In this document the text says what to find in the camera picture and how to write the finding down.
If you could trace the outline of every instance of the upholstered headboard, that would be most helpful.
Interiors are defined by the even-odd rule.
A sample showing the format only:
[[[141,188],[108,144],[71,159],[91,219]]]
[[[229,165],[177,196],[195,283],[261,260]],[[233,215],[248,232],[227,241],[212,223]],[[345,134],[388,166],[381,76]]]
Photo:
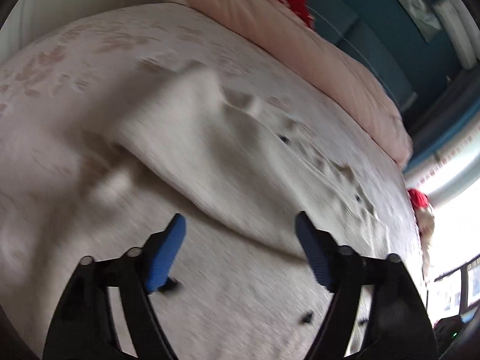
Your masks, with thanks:
[[[406,125],[409,115],[432,104],[461,69],[446,32],[428,43],[398,0],[307,2],[316,32],[375,74]]]

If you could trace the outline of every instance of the bed sheet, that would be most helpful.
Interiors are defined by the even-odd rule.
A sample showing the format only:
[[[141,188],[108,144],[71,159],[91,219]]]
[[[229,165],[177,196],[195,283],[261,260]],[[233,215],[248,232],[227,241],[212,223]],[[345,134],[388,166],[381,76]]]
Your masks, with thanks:
[[[391,251],[404,259],[421,287],[419,237],[402,175],[340,106],[260,48],[194,10],[177,4],[130,7],[61,28],[0,69],[0,303],[35,352],[42,351],[57,302],[36,301],[46,286],[45,275],[55,273],[50,257],[67,242],[62,234],[88,188],[112,166],[110,149],[81,128],[79,120],[88,122],[93,109],[114,112],[115,102],[126,99],[123,84],[132,75],[145,80],[141,96],[155,74],[179,70],[192,60],[215,69],[224,87],[256,95],[293,115],[326,157],[349,165],[388,225]],[[106,91],[107,84],[116,85],[116,91]],[[298,317],[308,309],[321,317],[330,299],[305,263],[222,229],[161,180],[147,174],[141,178],[160,196],[150,202],[151,209],[164,212],[167,222],[181,206],[191,223],[188,246],[173,273],[191,281],[194,290],[153,301],[155,310],[162,309],[160,321],[179,356],[231,358],[233,347],[235,355],[245,358],[254,352],[265,359],[304,353],[321,318],[313,326],[300,326]],[[125,204],[135,207],[146,195],[151,194],[139,193]],[[119,219],[118,234],[86,234],[78,241],[78,254],[117,257],[164,226],[150,223],[148,212],[144,219]],[[217,253],[205,258],[198,245]],[[196,256],[202,256],[201,264]],[[261,266],[261,274],[253,266]],[[238,287],[232,272],[249,275],[249,285]],[[199,276],[202,284],[195,287]],[[257,300],[246,304],[244,291]],[[209,298],[218,306],[185,315],[186,305],[189,312],[205,311]],[[367,311],[363,307],[359,317]]]

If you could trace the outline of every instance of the blue gripper pad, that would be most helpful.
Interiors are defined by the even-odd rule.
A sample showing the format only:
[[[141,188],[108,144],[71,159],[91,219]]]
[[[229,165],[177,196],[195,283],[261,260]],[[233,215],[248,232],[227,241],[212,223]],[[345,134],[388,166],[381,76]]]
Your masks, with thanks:
[[[150,263],[145,281],[145,288],[149,293],[155,292],[157,288],[162,287],[167,282],[170,268],[180,246],[182,246],[185,234],[185,217],[176,214],[164,231],[165,238]]]
[[[332,268],[337,243],[330,233],[317,230],[304,211],[295,217],[295,232],[317,282],[331,291],[335,280]]]

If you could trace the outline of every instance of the folded blanket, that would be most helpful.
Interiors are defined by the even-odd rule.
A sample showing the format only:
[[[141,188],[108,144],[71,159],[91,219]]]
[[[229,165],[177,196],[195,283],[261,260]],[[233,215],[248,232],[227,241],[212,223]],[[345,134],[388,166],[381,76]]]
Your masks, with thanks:
[[[339,244],[384,257],[386,227],[353,173],[319,152],[316,166],[302,159],[294,149],[308,152],[309,145],[295,121],[264,104],[224,92],[214,71],[197,62],[101,133],[203,212],[267,246],[302,257],[293,220],[305,210]],[[283,141],[261,121],[289,126]]]
[[[166,0],[196,9],[265,49],[335,100],[400,166],[412,143],[373,74],[277,0]]]

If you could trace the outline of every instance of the pink blanket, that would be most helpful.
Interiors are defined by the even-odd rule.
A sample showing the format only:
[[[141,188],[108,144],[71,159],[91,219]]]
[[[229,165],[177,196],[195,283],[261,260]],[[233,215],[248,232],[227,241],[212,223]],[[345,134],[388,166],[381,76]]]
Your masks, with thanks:
[[[167,0],[196,9],[265,49],[336,101],[400,166],[412,153],[401,116],[362,64],[277,0]]]

